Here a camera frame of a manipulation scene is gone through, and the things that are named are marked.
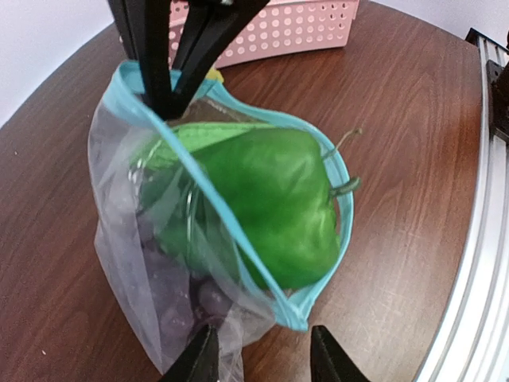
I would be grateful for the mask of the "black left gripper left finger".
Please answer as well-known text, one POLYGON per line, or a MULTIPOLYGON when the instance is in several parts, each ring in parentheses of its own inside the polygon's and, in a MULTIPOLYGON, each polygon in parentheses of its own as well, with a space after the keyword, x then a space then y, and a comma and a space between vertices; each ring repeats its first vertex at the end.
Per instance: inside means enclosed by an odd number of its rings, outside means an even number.
POLYGON ((220 345, 215 326, 204 325, 159 382, 217 382, 220 345))

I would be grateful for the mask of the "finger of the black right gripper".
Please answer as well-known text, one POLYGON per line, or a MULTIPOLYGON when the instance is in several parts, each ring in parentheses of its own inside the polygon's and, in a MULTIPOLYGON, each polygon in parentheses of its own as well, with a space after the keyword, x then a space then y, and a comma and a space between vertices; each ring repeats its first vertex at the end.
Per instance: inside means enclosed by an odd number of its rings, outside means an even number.
POLYGON ((162 119, 178 119, 169 74, 170 2, 166 0, 109 0, 127 57, 139 63, 144 102, 162 119))
POLYGON ((267 0, 190 1, 172 68, 181 72, 170 114, 183 115, 219 55, 268 4, 267 0))

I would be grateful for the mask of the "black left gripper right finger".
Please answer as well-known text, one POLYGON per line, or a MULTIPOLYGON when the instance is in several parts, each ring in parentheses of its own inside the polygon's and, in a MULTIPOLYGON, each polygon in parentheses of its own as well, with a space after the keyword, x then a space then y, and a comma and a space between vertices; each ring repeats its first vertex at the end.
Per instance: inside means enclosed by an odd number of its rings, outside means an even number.
POLYGON ((311 330, 312 382, 369 382, 324 325, 311 330))

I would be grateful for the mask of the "dark red grape bunch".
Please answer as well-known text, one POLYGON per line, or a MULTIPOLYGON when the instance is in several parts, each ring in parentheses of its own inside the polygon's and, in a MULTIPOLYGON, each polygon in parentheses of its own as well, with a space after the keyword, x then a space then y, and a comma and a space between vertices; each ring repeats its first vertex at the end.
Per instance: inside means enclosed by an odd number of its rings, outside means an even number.
POLYGON ((136 213, 143 258, 152 290, 163 353, 175 359, 205 325, 224 326, 232 301, 209 275, 190 271, 166 255, 155 239, 153 223, 136 213))

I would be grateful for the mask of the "clear zip top bag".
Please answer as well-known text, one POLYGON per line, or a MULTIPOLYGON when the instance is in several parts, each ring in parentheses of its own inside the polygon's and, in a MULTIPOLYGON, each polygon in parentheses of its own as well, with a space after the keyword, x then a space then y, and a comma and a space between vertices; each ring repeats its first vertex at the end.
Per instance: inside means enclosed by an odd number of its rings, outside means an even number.
POLYGON ((209 330, 214 379, 241 381, 246 345, 274 325, 308 329, 348 247, 360 179, 313 125, 242 103, 219 80, 173 121, 144 93, 138 63, 121 63, 92 121, 99 261, 160 373, 177 380, 209 330))

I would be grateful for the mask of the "green chayote squash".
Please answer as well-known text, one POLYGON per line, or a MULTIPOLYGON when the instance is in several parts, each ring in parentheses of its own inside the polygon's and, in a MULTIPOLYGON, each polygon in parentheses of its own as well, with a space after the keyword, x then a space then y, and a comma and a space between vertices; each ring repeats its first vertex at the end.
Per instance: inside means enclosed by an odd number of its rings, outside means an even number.
MULTIPOLYGON (((257 142, 256 153, 243 164, 218 166, 216 173, 201 168, 275 282, 285 290, 300 289, 323 278, 338 260, 335 199, 356 190, 360 179, 332 186, 325 155, 311 134, 283 128, 274 133, 257 142)), ((222 240, 223 226, 179 162, 149 177, 142 202, 150 207, 168 201, 170 191, 177 209, 163 209, 158 244, 192 270, 204 272, 199 231, 206 229, 214 240, 222 240)))

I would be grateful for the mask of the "pink perforated plastic basket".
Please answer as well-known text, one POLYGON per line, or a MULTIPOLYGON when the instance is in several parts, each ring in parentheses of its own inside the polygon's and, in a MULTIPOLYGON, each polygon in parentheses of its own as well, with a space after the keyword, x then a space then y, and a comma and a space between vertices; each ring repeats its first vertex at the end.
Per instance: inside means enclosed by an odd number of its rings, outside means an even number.
MULTIPOLYGON (((184 41, 184 27, 191 6, 213 10, 244 12, 256 1, 169 1, 169 58, 172 72, 177 66, 177 50, 184 41)), ((123 47, 131 60, 137 60, 130 41, 128 13, 124 1, 108 1, 123 47)), ((205 78, 219 78, 224 68, 270 57, 321 49, 338 49, 348 42, 359 1, 268 1, 247 26, 211 64, 205 78)))

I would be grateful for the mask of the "front aluminium rail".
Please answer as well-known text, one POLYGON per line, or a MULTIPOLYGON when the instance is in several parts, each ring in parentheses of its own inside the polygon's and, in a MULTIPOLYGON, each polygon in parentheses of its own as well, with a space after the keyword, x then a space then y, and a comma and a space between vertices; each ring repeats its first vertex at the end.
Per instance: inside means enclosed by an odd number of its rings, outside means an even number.
POLYGON ((457 276, 417 381, 508 379, 508 46, 470 29, 479 49, 480 150, 457 276))

